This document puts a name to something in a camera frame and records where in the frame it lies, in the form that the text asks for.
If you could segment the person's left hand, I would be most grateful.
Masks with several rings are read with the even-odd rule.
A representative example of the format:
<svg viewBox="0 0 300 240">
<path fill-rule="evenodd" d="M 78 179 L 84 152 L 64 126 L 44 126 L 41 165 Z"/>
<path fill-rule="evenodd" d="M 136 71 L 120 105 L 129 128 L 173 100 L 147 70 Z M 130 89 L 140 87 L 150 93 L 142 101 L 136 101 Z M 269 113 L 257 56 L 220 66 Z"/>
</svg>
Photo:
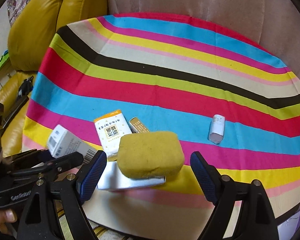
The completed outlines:
<svg viewBox="0 0 300 240">
<path fill-rule="evenodd" d="M 15 223 L 17 221 L 17 215 L 12 209 L 0 210 L 0 232 L 12 235 L 8 229 L 7 224 Z"/>
</svg>

